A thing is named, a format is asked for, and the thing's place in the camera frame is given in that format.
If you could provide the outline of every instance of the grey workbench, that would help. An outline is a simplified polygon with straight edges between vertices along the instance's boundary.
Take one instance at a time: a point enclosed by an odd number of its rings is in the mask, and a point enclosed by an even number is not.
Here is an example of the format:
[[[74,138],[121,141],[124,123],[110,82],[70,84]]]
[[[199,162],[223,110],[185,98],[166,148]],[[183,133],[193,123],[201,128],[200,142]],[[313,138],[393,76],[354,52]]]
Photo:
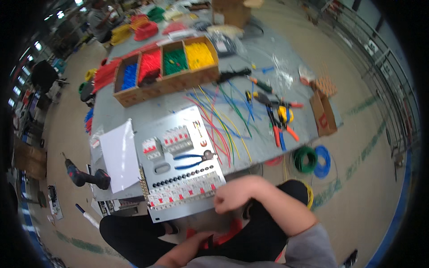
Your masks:
[[[239,70],[244,67],[251,68],[251,63],[254,63],[257,67],[273,66],[272,55],[274,54],[276,56],[278,62],[280,62],[282,66],[281,69],[287,72],[293,79],[291,84],[287,85],[284,82],[279,83],[278,80],[275,79],[275,72],[269,72],[266,75],[264,75],[262,72],[254,72],[252,76],[260,78],[264,81],[269,81],[276,92],[280,96],[284,96],[287,101],[298,101],[304,104],[304,108],[293,108],[295,119],[292,123],[289,124],[289,126],[292,127],[295,133],[299,136],[299,142],[296,142],[286,131],[284,131],[285,145],[286,148],[290,151],[300,147],[303,144],[309,143],[311,140],[314,140],[318,137],[314,114],[309,102],[309,99],[313,93],[309,87],[301,84],[298,74],[298,66],[300,64],[303,64],[306,67],[308,66],[292,49],[290,44],[277,35],[273,30],[254,18],[252,19],[251,23],[259,25],[263,29],[264,34],[262,35],[261,31],[255,26],[247,26],[245,28],[246,34],[242,40],[244,47],[247,50],[247,54],[244,54],[242,57],[234,56],[220,59],[219,70],[231,71],[231,68],[234,70]],[[166,23],[159,25],[160,33],[162,29],[166,27],[166,25]],[[111,59],[113,57],[125,55],[149,42],[164,39],[165,36],[162,36],[160,33],[142,42],[134,41],[133,36],[131,36],[124,43],[115,46],[109,58]],[[231,81],[243,94],[246,90],[251,91],[252,89],[252,83],[245,78],[234,78]],[[204,89],[211,90],[213,93],[215,92],[215,86],[211,84],[205,84],[202,85],[202,87]],[[230,94],[231,87],[228,82],[223,83],[223,89],[227,92],[228,95]],[[196,90],[198,90],[197,93],[199,93],[199,98],[206,101],[206,98],[201,94],[199,89]],[[236,101],[236,105],[243,114],[243,117],[247,119],[249,112],[247,106],[245,105],[245,100],[236,90],[233,90],[232,92],[233,98]],[[190,101],[183,98],[187,94],[189,95],[189,93],[193,93],[193,90],[188,89],[177,93],[167,94],[158,98],[147,100],[129,108],[124,108],[113,97],[113,84],[109,84],[97,93],[92,130],[94,132],[97,129],[102,128],[104,133],[106,133],[123,124],[128,118],[132,118],[133,128],[134,131],[136,131],[136,149],[141,150],[141,142],[144,139],[149,138],[144,135],[145,124],[147,122],[165,117],[171,113],[174,113],[175,111],[180,111],[183,108],[194,105]],[[250,161],[241,139],[232,135],[239,151],[240,159],[238,159],[237,153],[235,152],[235,164],[231,164],[231,167],[228,167],[226,156],[220,153],[219,157],[223,163],[221,167],[224,175],[247,169],[250,166],[263,163],[266,160],[275,158],[284,153],[280,148],[276,147],[274,138],[271,136],[265,107],[257,102],[254,102],[253,106],[255,115],[254,125],[259,129],[261,135],[258,135],[253,128],[249,127],[253,136],[253,138],[250,139],[249,133],[247,132],[246,127],[240,117],[225,102],[225,99],[222,95],[218,96],[217,98],[215,108],[219,113],[221,111],[225,113],[234,122],[241,135],[247,137],[244,139],[244,142],[246,143],[249,154],[252,158],[252,161]],[[335,104],[332,103],[332,101],[331,106],[334,111],[336,124],[337,126],[340,126],[342,121],[338,109],[336,108]],[[234,129],[228,120],[224,121],[231,127],[231,129]],[[213,117],[213,122],[218,129],[221,129],[220,124],[215,119],[215,117]],[[208,131],[211,131],[208,125],[206,125],[206,127]],[[99,156],[95,155],[96,154],[91,151],[91,165],[93,173],[97,169],[106,169],[103,157],[101,156],[99,158]],[[93,187],[93,190],[94,197],[97,201],[142,196],[142,189],[139,183],[136,183],[135,185],[115,194],[112,194],[110,189],[100,190],[97,187]]]

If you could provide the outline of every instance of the factory floor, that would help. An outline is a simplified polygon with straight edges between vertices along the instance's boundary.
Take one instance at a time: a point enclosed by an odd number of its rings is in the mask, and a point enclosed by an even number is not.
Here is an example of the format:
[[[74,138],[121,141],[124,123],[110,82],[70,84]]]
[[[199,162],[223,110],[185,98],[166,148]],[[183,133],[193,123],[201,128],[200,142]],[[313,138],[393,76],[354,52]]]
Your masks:
[[[354,267],[364,267],[389,227],[404,177],[404,170],[399,169],[395,181],[394,163],[378,107],[369,101],[372,95],[347,52],[339,47],[338,41],[333,41],[334,36],[308,22],[295,1],[283,5],[268,0],[252,14],[289,41],[317,74],[320,75],[322,66],[326,65],[338,88],[333,100],[344,125],[337,133],[311,144],[323,144],[330,151],[333,158],[330,174],[323,180],[302,177],[289,171],[287,164],[287,178],[311,183],[314,211],[329,233],[338,263],[357,248],[359,258]],[[53,226],[46,217],[50,215],[48,208],[29,205],[41,241],[68,267],[130,266],[76,209],[75,204],[79,204],[100,220],[91,208],[89,186],[77,187],[71,182],[60,155],[64,152],[83,171],[90,163],[88,134],[83,123],[89,108],[80,101],[78,87],[86,70],[98,67],[105,56],[103,46],[94,42],[69,58],[64,76],[70,85],[64,88],[60,103],[50,107],[45,121],[48,170],[47,179],[40,182],[39,188],[47,196],[46,187],[56,183],[64,218],[56,220]],[[263,175],[274,184],[285,180],[281,164],[264,165]],[[206,221],[210,221],[213,214],[206,212]],[[201,215],[189,217],[182,220],[182,224],[202,224],[201,218]],[[179,241],[183,235],[169,239]]]

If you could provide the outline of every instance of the red circuit breaker switch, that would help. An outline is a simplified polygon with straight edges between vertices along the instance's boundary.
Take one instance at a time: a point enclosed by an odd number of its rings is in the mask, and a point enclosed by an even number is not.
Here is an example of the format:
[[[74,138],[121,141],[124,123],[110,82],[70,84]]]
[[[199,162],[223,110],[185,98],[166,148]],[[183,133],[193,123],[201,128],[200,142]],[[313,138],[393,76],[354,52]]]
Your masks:
[[[142,143],[143,153],[148,160],[157,161],[164,158],[161,142],[158,138],[150,138]]]
[[[186,126],[178,126],[167,130],[163,135],[164,147],[171,154],[193,149],[192,140]]]

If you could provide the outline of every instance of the cardboard box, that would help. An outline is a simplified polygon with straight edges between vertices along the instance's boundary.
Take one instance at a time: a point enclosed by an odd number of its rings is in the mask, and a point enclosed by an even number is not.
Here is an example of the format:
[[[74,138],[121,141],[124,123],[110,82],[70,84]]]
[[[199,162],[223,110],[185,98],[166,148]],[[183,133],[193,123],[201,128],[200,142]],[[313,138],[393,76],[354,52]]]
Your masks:
[[[205,43],[211,52],[211,55],[214,60],[214,64],[205,66],[200,69],[195,70],[182,70],[180,72],[166,75],[163,73],[163,55],[166,51],[172,51],[178,48],[184,50],[185,45],[192,43]],[[139,77],[139,66],[141,62],[142,55],[145,53],[152,53],[158,49],[161,49],[161,78],[157,78],[156,82],[149,86],[139,87],[138,77]],[[121,90],[122,84],[124,81],[124,71],[125,68],[130,65],[137,63],[137,72],[136,72],[136,85],[126,90]],[[173,93],[180,91],[186,88],[197,87],[200,84],[205,84],[213,82],[219,79],[219,58],[216,53],[216,50],[210,40],[203,37],[194,37],[188,38],[184,41],[177,41],[170,44],[165,44],[160,48],[152,48],[146,51],[143,51],[137,55],[125,58],[118,65],[115,71],[114,78],[114,92],[113,96],[121,103],[124,107],[130,107],[137,103],[143,102],[147,99],[155,98],[164,94]]]
[[[334,113],[328,97],[319,90],[315,90],[314,95],[310,98],[310,104],[313,108],[319,137],[337,132]]]
[[[219,22],[219,15],[223,15],[224,24],[234,25],[240,29],[249,23],[251,18],[251,9],[244,5],[243,0],[213,0],[214,21]]]

